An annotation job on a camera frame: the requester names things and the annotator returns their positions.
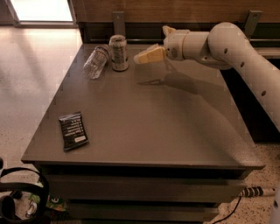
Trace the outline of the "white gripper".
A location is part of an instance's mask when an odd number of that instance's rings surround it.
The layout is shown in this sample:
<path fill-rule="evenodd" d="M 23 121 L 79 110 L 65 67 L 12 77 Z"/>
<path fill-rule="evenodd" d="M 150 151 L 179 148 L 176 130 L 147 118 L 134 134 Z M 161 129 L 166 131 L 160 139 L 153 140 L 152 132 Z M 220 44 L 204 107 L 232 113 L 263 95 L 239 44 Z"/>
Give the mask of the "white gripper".
<path fill-rule="evenodd" d="M 164 47 L 159 44 L 148 47 L 145 51 L 134 56 L 137 64 L 159 62 L 167 57 L 171 60 L 183 60 L 183 45 L 189 30 L 176 30 L 168 25 L 162 27 L 165 35 Z"/>

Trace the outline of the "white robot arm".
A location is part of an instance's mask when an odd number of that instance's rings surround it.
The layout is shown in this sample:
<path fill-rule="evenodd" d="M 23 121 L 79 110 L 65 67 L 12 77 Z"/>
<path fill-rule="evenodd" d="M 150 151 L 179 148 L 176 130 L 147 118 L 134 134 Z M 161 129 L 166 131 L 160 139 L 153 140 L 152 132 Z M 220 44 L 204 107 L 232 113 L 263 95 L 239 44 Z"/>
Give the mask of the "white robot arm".
<path fill-rule="evenodd" d="M 164 43 L 152 45 L 135 55 L 137 64 L 168 58 L 195 60 L 222 70 L 233 68 L 280 130 L 280 70 L 255 50 L 238 26 L 223 22 L 211 31 L 190 31 L 165 25 L 163 32 Z"/>

